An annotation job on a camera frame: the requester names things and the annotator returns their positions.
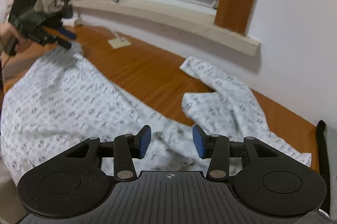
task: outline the crosshair marking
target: crosshair marking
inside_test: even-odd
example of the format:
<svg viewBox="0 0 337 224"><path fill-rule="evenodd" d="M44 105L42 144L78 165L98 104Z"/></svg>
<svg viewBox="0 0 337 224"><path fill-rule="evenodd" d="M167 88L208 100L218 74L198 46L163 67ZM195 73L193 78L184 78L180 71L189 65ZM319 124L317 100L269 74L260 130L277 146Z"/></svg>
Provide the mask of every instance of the crosshair marking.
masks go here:
<svg viewBox="0 0 337 224"><path fill-rule="evenodd" d="M170 173L169 175L167 175L167 177L168 177L169 179L174 179L174 178L176 177L176 175L175 175L175 174L172 174L172 173Z"/></svg>

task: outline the person's arm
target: person's arm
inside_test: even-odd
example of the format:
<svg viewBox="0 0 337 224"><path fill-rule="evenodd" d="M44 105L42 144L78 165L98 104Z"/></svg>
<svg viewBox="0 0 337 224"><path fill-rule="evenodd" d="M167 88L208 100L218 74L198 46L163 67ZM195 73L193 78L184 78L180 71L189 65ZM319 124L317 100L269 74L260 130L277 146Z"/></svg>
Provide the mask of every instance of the person's arm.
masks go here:
<svg viewBox="0 0 337 224"><path fill-rule="evenodd" d="M5 23L0 25L0 53L3 52L11 36L15 36L19 43L15 47L17 53L23 52L32 45L32 41L23 37L13 25Z"/></svg>

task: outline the ribbed surface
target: ribbed surface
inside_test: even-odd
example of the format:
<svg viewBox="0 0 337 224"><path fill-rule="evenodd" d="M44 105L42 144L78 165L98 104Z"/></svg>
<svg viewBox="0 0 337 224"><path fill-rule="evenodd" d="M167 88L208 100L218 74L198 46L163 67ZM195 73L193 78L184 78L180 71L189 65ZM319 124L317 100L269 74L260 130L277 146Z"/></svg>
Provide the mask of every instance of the ribbed surface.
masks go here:
<svg viewBox="0 0 337 224"><path fill-rule="evenodd" d="M242 206L222 183L199 172L143 172L116 185L95 210L72 219L46 220L28 215L22 224L271 224L295 219L268 218Z"/></svg>

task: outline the black strap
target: black strap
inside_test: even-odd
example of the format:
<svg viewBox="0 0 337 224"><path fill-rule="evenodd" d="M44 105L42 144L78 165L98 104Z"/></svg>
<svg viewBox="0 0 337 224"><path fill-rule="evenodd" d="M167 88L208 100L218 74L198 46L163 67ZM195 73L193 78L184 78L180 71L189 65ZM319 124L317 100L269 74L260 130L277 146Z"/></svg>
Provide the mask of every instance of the black strap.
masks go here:
<svg viewBox="0 0 337 224"><path fill-rule="evenodd" d="M326 196L323 200L321 209L330 214L330 169L328 150L326 148L326 124L321 120L316 128L316 141L318 147L318 163L320 167L320 175L326 183Z"/></svg>

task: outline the wooden floor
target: wooden floor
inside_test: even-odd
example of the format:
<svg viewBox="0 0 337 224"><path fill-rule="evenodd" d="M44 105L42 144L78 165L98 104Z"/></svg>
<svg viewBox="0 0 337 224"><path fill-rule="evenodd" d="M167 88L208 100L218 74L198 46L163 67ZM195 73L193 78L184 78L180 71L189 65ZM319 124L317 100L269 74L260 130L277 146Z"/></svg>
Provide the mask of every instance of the wooden floor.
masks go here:
<svg viewBox="0 0 337 224"><path fill-rule="evenodd" d="M128 36L131 46L113 50L107 40L114 35L104 28L81 26L72 31L77 33L85 57L108 79L166 117L193 125L182 111L183 95L212 90L179 69L184 58ZM5 82L5 90L21 74L24 71ZM311 168L318 171L315 126L269 98L254 94L266 114L270 130L298 151L312 153Z"/></svg>

